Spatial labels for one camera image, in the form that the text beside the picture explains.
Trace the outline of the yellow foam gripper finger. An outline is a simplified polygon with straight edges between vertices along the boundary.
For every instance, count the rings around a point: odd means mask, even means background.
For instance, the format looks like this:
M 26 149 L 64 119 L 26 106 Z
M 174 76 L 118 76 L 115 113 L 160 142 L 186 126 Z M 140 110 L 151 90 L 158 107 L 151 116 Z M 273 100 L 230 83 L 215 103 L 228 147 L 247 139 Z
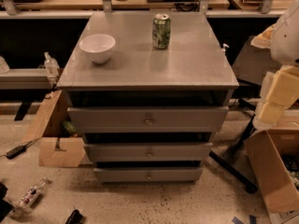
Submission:
M 272 103 L 258 104 L 257 119 L 266 124 L 276 124 L 283 116 L 285 109 Z
M 266 102 L 274 106 L 290 108 L 299 99 L 299 68 L 297 66 L 281 67 L 266 96 Z

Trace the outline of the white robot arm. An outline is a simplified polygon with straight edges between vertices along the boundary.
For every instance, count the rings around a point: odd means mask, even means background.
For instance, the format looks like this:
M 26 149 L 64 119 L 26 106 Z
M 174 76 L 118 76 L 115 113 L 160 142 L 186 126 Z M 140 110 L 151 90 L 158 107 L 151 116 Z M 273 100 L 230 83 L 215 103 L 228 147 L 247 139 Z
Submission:
M 284 112 L 299 99 L 299 0 L 295 0 L 274 24 L 270 53 L 281 64 L 263 79 L 261 100 L 253 125 L 260 130 L 275 126 Z

